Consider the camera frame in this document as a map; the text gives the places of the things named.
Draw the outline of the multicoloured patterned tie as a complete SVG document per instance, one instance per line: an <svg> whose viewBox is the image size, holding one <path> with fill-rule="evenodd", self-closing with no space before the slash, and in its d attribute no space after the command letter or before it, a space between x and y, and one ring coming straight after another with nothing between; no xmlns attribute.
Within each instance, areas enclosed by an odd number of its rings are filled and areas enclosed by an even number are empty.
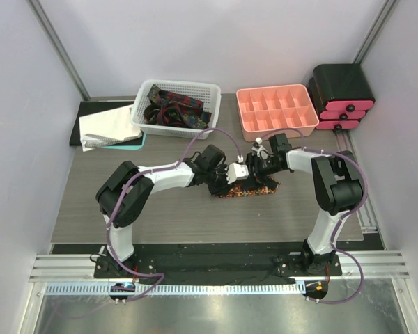
<svg viewBox="0 0 418 334"><path fill-rule="evenodd" d="M219 198L241 198L251 196L263 196L276 193L280 182L270 176L248 177L244 180L238 180L228 185L227 190L223 190Z"/></svg>

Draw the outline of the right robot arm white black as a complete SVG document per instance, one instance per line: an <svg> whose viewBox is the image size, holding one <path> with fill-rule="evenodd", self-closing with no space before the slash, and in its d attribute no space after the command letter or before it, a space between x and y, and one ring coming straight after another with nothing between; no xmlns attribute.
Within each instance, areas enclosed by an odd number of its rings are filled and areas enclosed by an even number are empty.
<svg viewBox="0 0 418 334"><path fill-rule="evenodd" d="M304 272L318 275L333 263L336 241L348 217L368 196L365 176L349 151L326 152L306 147L292 148L284 133L271 136L270 149L256 138L247 155L249 173L256 178L289 170L312 176L320 207L311 234L304 240L300 264Z"/></svg>

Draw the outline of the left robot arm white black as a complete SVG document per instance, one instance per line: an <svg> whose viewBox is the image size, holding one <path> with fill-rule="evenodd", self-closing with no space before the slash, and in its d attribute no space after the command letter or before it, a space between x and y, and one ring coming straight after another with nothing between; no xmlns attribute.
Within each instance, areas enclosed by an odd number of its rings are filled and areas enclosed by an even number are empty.
<svg viewBox="0 0 418 334"><path fill-rule="evenodd" d="M121 278L138 274L132 259L133 224L151 195L201 184L207 185L213 196L226 195L243 176L242 163L239 155L237 161L226 164L226 155L214 145L161 166L135 166L124 161L95 196L105 220L110 269Z"/></svg>

